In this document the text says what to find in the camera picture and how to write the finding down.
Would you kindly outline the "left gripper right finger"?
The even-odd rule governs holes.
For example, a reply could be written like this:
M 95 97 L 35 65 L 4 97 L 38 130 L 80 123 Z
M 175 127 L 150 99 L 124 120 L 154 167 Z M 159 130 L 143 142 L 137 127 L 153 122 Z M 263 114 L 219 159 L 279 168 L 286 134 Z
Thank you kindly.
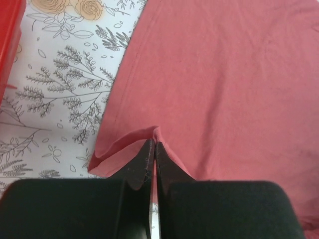
M 196 181 L 156 144 L 162 239 L 303 239 L 284 190 L 269 181 Z

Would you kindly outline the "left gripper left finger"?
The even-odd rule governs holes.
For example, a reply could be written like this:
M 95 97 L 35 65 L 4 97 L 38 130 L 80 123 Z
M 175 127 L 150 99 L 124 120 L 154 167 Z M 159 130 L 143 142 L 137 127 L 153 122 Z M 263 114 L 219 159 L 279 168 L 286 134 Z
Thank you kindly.
M 0 200 L 3 239 L 149 239 L 155 143 L 110 178 L 23 179 Z

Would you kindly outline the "pink t-shirt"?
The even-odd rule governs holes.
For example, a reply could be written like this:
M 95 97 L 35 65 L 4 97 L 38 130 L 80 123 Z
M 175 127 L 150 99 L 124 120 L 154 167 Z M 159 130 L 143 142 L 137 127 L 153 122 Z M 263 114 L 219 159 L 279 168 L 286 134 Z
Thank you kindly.
M 201 180 L 268 180 L 319 236 L 319 3 L 150 0 L 112 86 L 88 170 L 144 141 Z

